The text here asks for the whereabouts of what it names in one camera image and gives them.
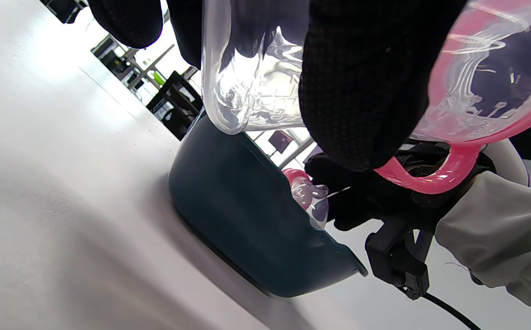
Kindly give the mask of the person's left hand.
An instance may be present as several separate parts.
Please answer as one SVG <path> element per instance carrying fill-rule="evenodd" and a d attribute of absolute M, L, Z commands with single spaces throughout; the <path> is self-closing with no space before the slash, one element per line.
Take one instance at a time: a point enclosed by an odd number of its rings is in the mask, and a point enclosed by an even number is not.
<path fill-rule="evenodd" d="M 167 0 L 227 134 L 303 126 L 350 171 L 385 165 L 429 106 L 465 0 Z"/>

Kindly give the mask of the person's right hand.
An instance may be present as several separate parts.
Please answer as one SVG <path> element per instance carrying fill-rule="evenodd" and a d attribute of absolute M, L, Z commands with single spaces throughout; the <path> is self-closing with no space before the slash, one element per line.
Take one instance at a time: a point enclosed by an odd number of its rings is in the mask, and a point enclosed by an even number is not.
<path fill-rule="evenodd" d="M 408 227 L 435 233 L 441 219 L 454 208 L 478 175 L 496 173 L 490 157 L 480 153 L 473 169 L 459 185 L 439 194 L 423 194 L 397 185 L 374 170 L 353 171 L 333 161 L 321 147 L 305 163 L 305 171 L 316 185 L 327 186 L 328 219 L 335 228 L 349 231 L 371 219 L 404 221 Z"/>

